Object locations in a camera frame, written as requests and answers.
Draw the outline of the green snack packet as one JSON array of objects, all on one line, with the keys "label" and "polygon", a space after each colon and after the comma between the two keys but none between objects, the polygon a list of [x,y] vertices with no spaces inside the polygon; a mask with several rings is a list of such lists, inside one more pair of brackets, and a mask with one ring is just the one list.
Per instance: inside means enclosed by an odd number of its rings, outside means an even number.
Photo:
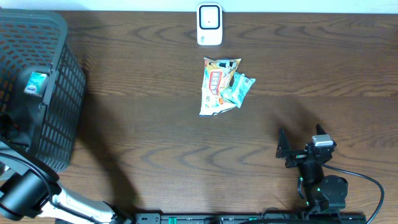
[{"label": "green snack packet", "polygon": [[238,108],[242,107],[244,98],[252,85],[256,82],[255,78],[249,78],[243,73],[235,72],[233,76],[233,84],[221,92],[221,96]]}]

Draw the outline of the large orange white snack bag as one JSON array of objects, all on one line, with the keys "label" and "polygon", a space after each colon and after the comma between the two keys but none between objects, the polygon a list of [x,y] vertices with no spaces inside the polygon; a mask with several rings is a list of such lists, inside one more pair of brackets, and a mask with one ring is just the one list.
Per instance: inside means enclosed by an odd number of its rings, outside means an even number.
[{"label": "large orange white snack bag", "polygon": [[230,81],[240,61],[240,58],[213,60],[204,57],[200,116],[214,116],[236,107],[234,103],[225,100],[221,92],[230,87]]}]

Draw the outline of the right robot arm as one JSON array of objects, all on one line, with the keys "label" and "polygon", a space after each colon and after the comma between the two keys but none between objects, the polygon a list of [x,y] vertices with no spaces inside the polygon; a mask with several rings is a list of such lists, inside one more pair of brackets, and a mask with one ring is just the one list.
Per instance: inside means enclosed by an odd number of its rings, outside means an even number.
[{"label": "right robot arm", "polygon": [[293,150],[283,129],[279,129],[276,158],[285,159],[286,168],[299,171],[298,192],[307,202],[307,210],[301,213],[305,220],[320,219],[321,216],[338,216],[346,207],[348,182],[337,175],[325,175],[323,166],[332,159],[336,142],[317,124],[317,134],[304,149]]}]

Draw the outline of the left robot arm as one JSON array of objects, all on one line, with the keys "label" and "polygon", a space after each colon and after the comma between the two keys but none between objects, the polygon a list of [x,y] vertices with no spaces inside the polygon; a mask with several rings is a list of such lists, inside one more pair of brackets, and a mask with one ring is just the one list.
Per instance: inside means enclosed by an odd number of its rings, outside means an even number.
[{"label": "left robot arm", "polygon": [[1,162],[14,174],[1,185],[1,215],[19,221],[24,217],[50,217],[69,223],[135,223],[131,215],[106,202],[85,198],[59,181],[42,161],[1,138]]}]

